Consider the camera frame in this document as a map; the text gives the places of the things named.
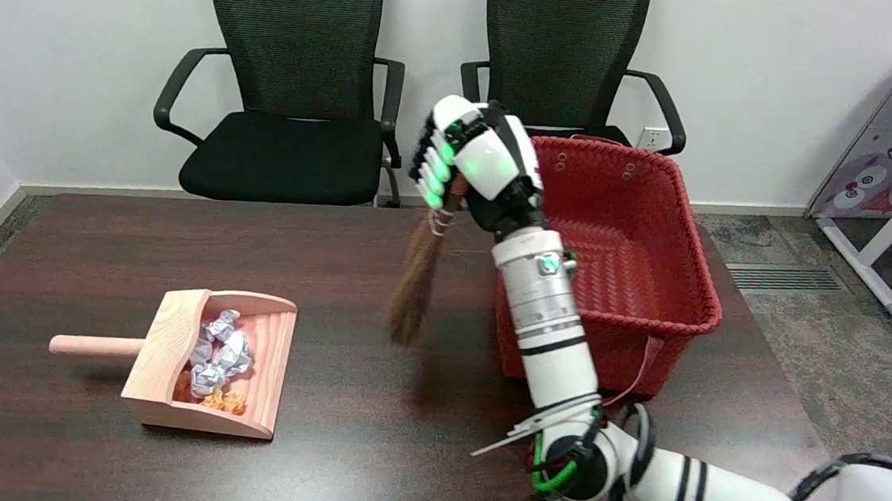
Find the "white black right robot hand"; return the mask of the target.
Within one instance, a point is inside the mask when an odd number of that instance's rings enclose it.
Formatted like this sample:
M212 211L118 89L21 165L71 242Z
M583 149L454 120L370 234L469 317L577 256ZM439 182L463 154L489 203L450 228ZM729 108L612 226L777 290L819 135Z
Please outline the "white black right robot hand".
M449 210L452 182L476 225L498 241L525 227L545 228L537 154L521 119L497 102L440 98L415 146L409 178L431 209Z

